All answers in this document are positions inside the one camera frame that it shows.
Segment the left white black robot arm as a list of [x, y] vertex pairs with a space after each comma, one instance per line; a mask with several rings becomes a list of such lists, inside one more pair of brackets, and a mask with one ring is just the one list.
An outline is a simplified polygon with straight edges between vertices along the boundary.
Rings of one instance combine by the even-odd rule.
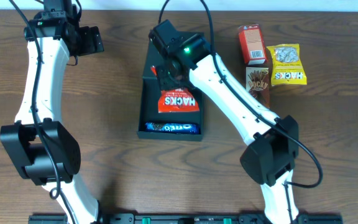
[[99, 202], [80, 175], [76, 139], [62, 121], [63, 79], [71, 58], [104, 50], [97, 27], [80, 26], [79, 1], [44, 0], [43, 10], [25, 21], [29, 66], [14, 122], [0, 140], [23, 179], [48, 191], [65, 212], [65, 223], [100, 223]]

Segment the black gift box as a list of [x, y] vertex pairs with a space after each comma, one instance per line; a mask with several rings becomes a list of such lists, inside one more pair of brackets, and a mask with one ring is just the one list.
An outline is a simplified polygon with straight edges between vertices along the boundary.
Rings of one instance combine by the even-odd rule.
[[[161, 97], [161, 91], [158, 85], [157, 77], [151, 71], [151, 66], [160, 65], [163, 58], [157, 52], [157, 49], [149, 43], [147, 56], [145, 59], [144, 71], [142, 74], [142, 96], [140, 104], [139, 126], [137, 135], [140, 139], [159, 139], [174, 141], [201, 141], [203, 139], [203, 117], [204, 117], [204, 98], [200, 90], [190, 90], [195, 100], [199, 104], [199, 111], [196, 112], [177, 112], [177, 113], [159, 113], [158, 100]], [[179, 123], [196, 124], [199, 127], [198, 134], [176, 134], [176, 133], [157, 133], [147, 131], [145, 124], [150, 123]]]

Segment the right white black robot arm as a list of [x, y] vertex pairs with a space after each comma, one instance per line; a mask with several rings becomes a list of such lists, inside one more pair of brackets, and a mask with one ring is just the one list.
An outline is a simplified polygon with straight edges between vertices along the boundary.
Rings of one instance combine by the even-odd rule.
[[271, 223], [293, 223], [298, 209], [290, 182], [298, 146], [290, 138], [298, 135], [296, 121], [280, 119], [251, 96], [201, 34], [185, 37], [166, 20], [149, 39], [163, 59], [155, 69], [161, 89], [196, 88], [215, 103], [247, 146], [240, 163], [262, 189], [265, 216]]

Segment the yellow Hacks candy bag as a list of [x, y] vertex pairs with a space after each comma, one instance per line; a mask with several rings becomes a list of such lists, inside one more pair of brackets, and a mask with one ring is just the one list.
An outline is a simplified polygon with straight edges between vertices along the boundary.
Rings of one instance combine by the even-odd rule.
[[307, 76], [300, 60], [299, 44], [279, 44], [268, 46], [272, 57], [271, 84], [306, 85]]

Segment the blue Oreo cookie pack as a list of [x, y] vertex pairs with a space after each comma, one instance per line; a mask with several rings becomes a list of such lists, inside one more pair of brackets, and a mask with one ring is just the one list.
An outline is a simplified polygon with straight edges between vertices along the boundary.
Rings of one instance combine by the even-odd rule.
[[199, 127], [197, 124], [185, 123], [145, 123], [145, 130], [149, 132], [158, 133], [173, 133], [173, 134], [199, 134]]

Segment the red Hacks candy bag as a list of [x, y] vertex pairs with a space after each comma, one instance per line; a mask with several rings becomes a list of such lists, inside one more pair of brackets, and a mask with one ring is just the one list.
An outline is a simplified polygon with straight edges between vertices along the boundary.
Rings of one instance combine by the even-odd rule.
[[172, 74], [162, 66], [151, 66], [156, 76], [161, 96], [158, 99], [159, 113], [190, 113], [199, 112], [200, 108], [190, 91], [181, 86]]

